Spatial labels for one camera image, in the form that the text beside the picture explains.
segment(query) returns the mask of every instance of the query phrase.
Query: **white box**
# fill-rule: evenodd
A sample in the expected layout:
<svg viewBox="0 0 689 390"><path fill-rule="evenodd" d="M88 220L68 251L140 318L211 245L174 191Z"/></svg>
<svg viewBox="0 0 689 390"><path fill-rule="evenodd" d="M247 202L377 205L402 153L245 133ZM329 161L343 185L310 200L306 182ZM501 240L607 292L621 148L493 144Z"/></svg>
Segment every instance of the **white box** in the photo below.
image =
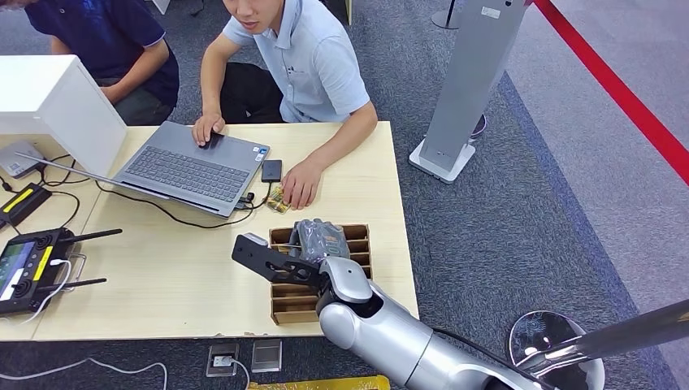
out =
<svg viewBox="0 0 689 390"><path fill-rule="evenodd" d="M0 134L50 134L107 176L127 127L75 55L0 56Z"/></svg>

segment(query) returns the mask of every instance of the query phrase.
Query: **laptop keyboard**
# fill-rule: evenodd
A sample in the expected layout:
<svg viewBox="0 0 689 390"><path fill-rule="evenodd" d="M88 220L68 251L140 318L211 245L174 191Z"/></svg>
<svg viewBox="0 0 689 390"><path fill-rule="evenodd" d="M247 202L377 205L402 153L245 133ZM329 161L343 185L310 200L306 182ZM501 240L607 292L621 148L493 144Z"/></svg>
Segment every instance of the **laptop keyboard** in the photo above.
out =
<svg viewBox="0 0 689 390"><path fill-rule="evenodd" d="M127 173L222 201L232 201L249 178L247 171L223 167L146 146Z"/></svg>

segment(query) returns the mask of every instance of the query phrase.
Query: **small package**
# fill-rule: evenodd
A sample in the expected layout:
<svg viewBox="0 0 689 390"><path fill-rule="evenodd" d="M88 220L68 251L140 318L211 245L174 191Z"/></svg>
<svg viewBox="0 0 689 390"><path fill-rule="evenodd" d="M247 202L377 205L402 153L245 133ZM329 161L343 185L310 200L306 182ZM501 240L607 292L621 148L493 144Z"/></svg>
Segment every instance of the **small package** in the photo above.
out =
<svg viewBox="0 0 689 390"><path fill-rule="evenodd" d="M282 202L282 196L284 194L284 190L282 189L281 185L276 185L275 188L271 191L271 193L268 195L268 199L266 200L266 206L270 207L271 209L278 211L281 214L284 214L289 210L289 205L285 205Z"/></svg>
<svg viewBox="0 0 689 390"><path fill-rule="evenodd" d="M342 227L321 219L304 219L294 224L289 244L290 256L319 264L327 256L349 258L347 238Z"/></svg>

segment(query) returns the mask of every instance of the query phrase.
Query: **black cable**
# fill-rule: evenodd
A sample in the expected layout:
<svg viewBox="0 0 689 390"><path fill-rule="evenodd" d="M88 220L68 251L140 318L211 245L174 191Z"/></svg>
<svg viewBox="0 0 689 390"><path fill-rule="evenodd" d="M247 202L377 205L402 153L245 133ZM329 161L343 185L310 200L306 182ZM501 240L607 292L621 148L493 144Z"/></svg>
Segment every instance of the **black cable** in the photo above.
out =
<svg viewBox="0 0 689 390"><path fill-rule="evenodd" d="M51 159L50 161L53 163L55 161L58 161L61 158L66 158L66 157L69 157L69 154L64 154L62 156L58 156L56 158ZM75 164L76 164L76 160L72 159L70 167L73 168L75 166ZM48 180L46 180L46 167L44 166L41 169L39 169L38 171L41 174L41 183L38 184L40 186L45 185L46 187L58 187L58 186L63 185L63 184L79 184L79 183L84 183L86 181L91 180L90 178L87 177L87 178L84 178L81 180L67 181L67 179L69 179L69 175L71 174L70 171L67 171L67 173L65 174L65 176L63 177L62 180L60 180L60 181L48 181Z"/></svg>
<svg viewBox="0 0 689 390"><path fill-rule="evenodd" d="M12 189L12 186L9 183L7 183L2 176L0 176L0 181L2 181L2 189L4 189L5 191L9 193L19 193L19 191L15 191L14 189Z"/></svg>
<svg viewBox="0 0 689 390"><path fill-rule="evenodd" d="M160 211L162 211L163 213L165 213L165 215L167 215L168 217L170 217L173 221L175 221L175 222L177 222L177 223L181 223L181 224L187 225L187 226L194 226L195 228L201 228L201 229L217 229L217 228L221 228L221 227L223 227L223 226L233 225L233 224L235 224L235 223L242 222L242 221L246 220L248 217L250 217L251 214L254 212L254 209L256 208L256 207L254 207L254 203L251 201L251 202L249 202L249 204L251 205L251 207L247 207L247 208L244 209L244 210L248 210L248 211L249 211L249 213L248 213L247 215L245 215L244 217L242 217L242 218L240 218L240 219L238 219L238 220L236 220L236 221L230 221L230 222L221 223L221 224L212 225L212 226L204 226L204 225L199 225L198 223L192 223L192 222L183 221L182 219L179 219L179 218L175 217L174 215L172 215L169 211L163 209L160 205L158 205L158 204L155 203L155 202L147 201L147 200L145 200L145 199L138 199L138 198L135 198L135 197L130 197L130 196L128 196L128 195L124 195L123 193L118 193L117 191L112 191L112 190L109 190L109 189L104 189L103 187L101 187L100 183L98 183L98 180L94 180L93 182L96 183L96 186L98 186L98 188L99 188L101 191L103 191L104 193L113 193L113 194L115 194L115 195L117 195L117 196L123 197L123 198L125 198L125 199L129 199L130 201L141 202L141 203L146 203L146 204L152 205L152 206L154 206L155 208L157 208L158 210L160 210Z"/></svg>
<svg viewBox="0 0 689 390"><path fill-rule="evenodd" d="M521 368L515 366L514 364L512 364L512 363L510 363L510 362L507 362L507 361L506 361L505 359L503 359L502 357L499 357L499 356L495 355L493 352L489 351L487 348L482 347L481 345L476 344L474 341L471 341L471 340L467 339L466 337L459 336L459 335L456 334L456 333L452 333L452 332L446 331L446 330L444 330L444 329L439 329L439 328L437 328L437 327L434 327L434 328L433 328L433 331L436 332L436 333L440 333L440 334L442 334L442 335L446 335L446 336L452 337L452 338L455 339L455 340L459 340L459 341L461 341L462 343L464 343L464 344L466 344L466 345L469 345L471 348L476 349L476 350L479 351L480 353L482 353L482 354L488 356L489 358L495 360L496 362L499 362L501 365L503 365L503 366L509 368L510 370L517 372L518 374L520 374L520 375L523 376L524 378L529 379L529 380L532 380L532 381L534 381L534 382L540 384L541 387L543 387L544 389L556 390L556 388L555 388L554 386L545 383L545 382L542 381L541 379L536 378L534 375L529 374L528 372L522 370Z"/></svg>
<svg viewBox="0 0 689 390"><path fill-rule="evenodd" d="M7 223L7 224L12 226L13 229L15 229L15 232L17 232L17 236L21 236L21 232L17 229L17 227L13 223Z"/></svg>
<svg viewBox="0 0 689 390"><path fill-rule="evenodd" d="M259 208L259 207L265 205L266 202L268 202L268 197L271 195L271 187L272 187L272 186L273 186L273 183L272 183L272 182L269 182L269 183L268 183L268 192L266 193L266 197L263 198L263 200L261 201L261 203L258 204L258 206L254 206L254 204L252 203L252 204L251 204L251 207L249 207L248 209L256 210L257 208Z"/></svg>
<svg viewBox="0 0 689 390"><path fill-rule="evenodd" d="M81 201L80 201L79 198L76 197L76 195L73 194L73 193L64 193L64 192L62 192L62 191L53 191L53 193L61 193L62 195L68 195L68 196L70 196L70 197L73 197L74 200L76 201L76 207L74 208L74 212L71 213L71 217L69 217L69 219L67 220L67 222L63 223L62 226L60 226L61 228L64 228L65 226L67 226L68 223L70 223L70 222L74 219L74 217L76 217L76 213L79 212L79 207L81 206Z"/></svg>

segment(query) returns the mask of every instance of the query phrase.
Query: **cardboard box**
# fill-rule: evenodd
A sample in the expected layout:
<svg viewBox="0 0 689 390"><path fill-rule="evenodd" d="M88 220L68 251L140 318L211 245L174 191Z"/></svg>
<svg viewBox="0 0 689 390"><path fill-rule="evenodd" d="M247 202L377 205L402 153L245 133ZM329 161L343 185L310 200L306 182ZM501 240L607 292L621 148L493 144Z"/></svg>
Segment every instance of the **cardboard box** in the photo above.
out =
<svg viewBox="0 0 689 390"><path fill-rule="evenodd" d="M341 225L347 238L349 257L358 262L371 279L371 246L368 225ZM272 249L287 253L292 233L291 227L271 229L269 233ZM312 323L319 320L316 315L317 292L311 287L296 284L271 284L271 317L276 325L281 323Z"/></svg>

